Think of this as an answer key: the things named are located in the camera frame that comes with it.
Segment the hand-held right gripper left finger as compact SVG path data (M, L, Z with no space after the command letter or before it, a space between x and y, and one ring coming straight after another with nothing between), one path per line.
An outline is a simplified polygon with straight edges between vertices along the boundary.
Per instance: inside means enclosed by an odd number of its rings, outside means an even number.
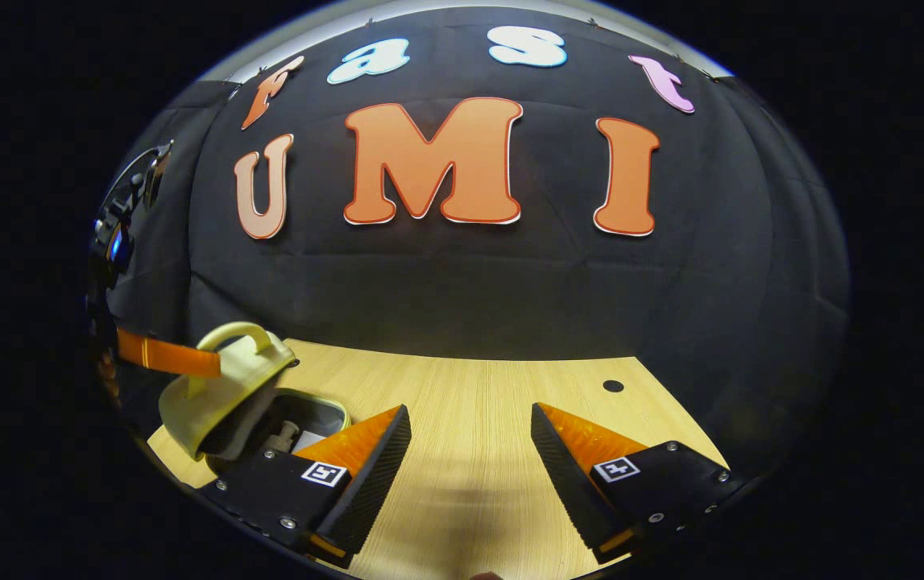
M411 441L406 405L288 453L274 445L204 487L234 521L302 557L348 565L359 554Z

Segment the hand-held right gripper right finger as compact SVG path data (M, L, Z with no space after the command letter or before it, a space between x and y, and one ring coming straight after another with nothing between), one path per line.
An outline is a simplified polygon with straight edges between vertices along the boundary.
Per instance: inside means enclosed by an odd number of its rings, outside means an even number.
M532 404L531 438L598 561L689 536L744 487L740 474L681 441L645 445L549 404Z

